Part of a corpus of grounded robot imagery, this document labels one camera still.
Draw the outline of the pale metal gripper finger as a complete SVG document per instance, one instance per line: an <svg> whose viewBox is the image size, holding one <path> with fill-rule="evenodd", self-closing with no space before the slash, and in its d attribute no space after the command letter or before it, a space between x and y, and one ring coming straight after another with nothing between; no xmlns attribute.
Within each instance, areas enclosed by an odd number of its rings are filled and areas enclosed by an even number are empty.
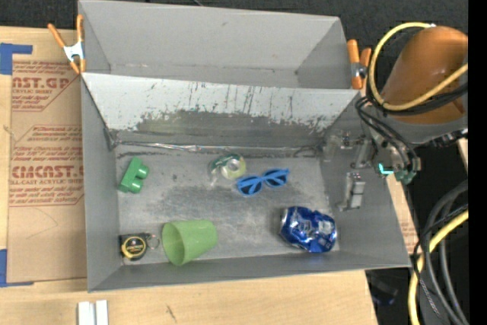
<svg viewBox="0 0 487 325"><path fill-rule="evenodd" d="M366 182L359 172L348 172L345 175L345 192L342 200L337 203L340 212L360 209Z"/></svg>
<svg viewBox="0 0 487 325"><path fill-rule="evenodd" d="M337 130L330 133L323 145L323 160L331 162L335 158L354 151L362 143L362 136L350 130Z"/></svg>

